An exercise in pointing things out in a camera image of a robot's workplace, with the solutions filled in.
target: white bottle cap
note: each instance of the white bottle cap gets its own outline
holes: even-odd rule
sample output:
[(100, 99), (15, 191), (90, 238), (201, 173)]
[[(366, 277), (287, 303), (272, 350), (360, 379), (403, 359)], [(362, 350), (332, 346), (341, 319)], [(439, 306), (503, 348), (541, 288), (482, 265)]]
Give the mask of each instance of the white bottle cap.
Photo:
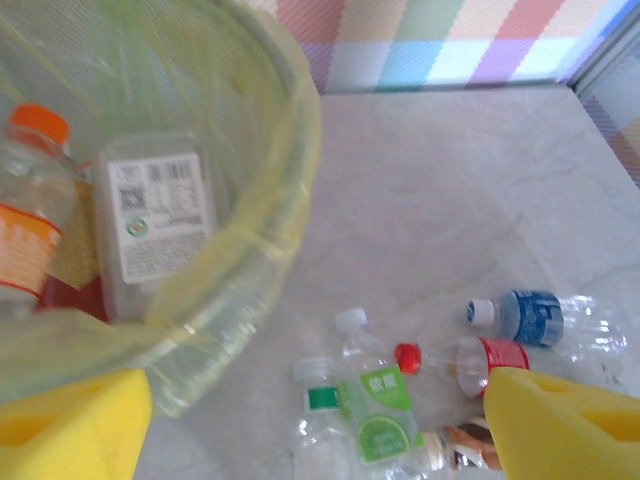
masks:
[(312, 378), (336, 377), (338, 367), (330, 358), (305, 358), (293, 367), (293, 379), (296, 382)]
[(367, 324), (367, 314), (362, 308), (354, 308), (336, 316), (336, 327), (340, 333), (349, 333)]
[(495, 320), (496, 309), (491, 300), (474, 298), (467, 307), (467, 320), (474, 327), (491, 327)]

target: transparent bin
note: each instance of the transparent bin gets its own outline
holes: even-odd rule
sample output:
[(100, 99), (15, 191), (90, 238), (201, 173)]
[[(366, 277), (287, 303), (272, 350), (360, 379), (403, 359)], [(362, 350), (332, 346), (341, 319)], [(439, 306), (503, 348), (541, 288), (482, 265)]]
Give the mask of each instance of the transparent bin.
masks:
[(0, 0), (0, 44), (0, 117), (53, 109), (78, 160), (122, 134), (202, 132), (222, 225), (138, 324), (72, 310), (0, 324), (0, 402), (143, 367), (158, 411), (179, 415), (272, 310), (298, 252), (320, 152), (306, 59), (232, 0)]

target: tiled wall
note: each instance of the tiled wall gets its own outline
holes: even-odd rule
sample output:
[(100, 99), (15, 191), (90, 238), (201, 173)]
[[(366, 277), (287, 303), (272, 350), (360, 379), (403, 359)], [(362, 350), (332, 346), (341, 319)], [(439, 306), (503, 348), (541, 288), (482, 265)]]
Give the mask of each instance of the tiled wall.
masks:
[(640, 187), (640, 39), (582, 103)]
[(245, 0), (287, 25), (321, 92), (568, 79), (639, 0)]

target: yellow plastic bag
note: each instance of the yellow plastic bag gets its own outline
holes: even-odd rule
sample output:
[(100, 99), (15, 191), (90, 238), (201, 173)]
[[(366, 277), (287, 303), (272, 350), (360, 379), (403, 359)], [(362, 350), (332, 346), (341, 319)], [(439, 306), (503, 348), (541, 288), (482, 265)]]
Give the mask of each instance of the yellow plastic bag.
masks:
[(70, 310), (0, 324), (0, 401), (142, 367), (156, 407), (178, 415), (246, 345), (299, 249), (320, 151), (306, 59), (232, 0), (0, 0), (0, 47), (0, 117), (46, 105), (71, 124), (79, 159), (118, 134), (195, 127), (224, 192), (223, 229), (144, 326)]

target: red bottle cap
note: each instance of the red bottle cap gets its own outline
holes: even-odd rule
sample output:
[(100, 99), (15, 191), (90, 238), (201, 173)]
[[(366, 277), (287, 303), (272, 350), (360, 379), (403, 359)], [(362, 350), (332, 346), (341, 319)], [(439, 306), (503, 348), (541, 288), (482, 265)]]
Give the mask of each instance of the red bottle cap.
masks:
[(401, 343), (393, 352), (400, 367), (406, 375), (415, 375), (422, 367), (422, 351), (415, 343)]

